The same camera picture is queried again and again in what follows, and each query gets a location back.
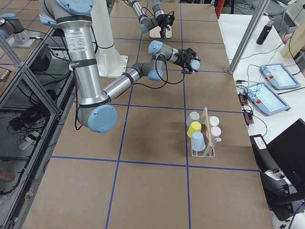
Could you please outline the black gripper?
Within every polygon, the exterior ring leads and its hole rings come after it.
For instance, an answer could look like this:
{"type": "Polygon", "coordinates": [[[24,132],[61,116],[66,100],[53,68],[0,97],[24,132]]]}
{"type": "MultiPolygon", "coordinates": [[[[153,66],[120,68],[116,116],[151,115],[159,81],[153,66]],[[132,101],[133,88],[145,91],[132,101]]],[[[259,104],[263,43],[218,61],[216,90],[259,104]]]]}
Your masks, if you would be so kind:
{"type": "Polygon", "coordinates": [[[174,22],[174,13],[160,14],[157,16],[158,26],[161,28],[161,38],[167,40],[166,31],[168,26],[172,26],[174,22]]]}
{"type": "Polygon", "coordinates": [[[179,49],[178,52],[174,55],[177,57],[177,60],[174,62],[174,64],[182,67],[181,73],[192,74],[193,72],[198,72],[194,71],[190,66],[192,59],[198,59],[197,53],[193,49],[179,49]]]}

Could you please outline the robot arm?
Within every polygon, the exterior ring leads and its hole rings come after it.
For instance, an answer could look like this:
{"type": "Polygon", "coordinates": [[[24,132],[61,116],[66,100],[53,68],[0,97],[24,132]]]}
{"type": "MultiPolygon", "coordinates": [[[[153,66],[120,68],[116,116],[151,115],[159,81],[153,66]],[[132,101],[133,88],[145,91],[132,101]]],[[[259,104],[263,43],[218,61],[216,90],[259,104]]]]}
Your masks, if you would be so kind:
{"type": "Polygon", "coordinates": [[[62,29],[76,75],[81,100],[76,110],[79,122],[96,133],[110,131],[117,122],[111,101],[146,76],[160,81],[168,62],[191,74],[200,66],[192,49],[175,49],[160,41],[149,45],[149,62],[138,62],[127,70],[127,56],[115,49],[109,12],[103,0],[42,0],[40,19],[62,29]]]}
{"type": "Polygon", "coordinates": [[[168,39],[166,32],[171,31],[175,20],[174,11],[165,13],[162,4],[158,0],[154,0],[152,3],[152,18],[149,18],[143,11],[143,7],[138,0],[128,0],[127,4],[133,9],[138,18],[143,33],[148,33],[149,31],[159,27],[160,38],[163,40],[168,39]]]}

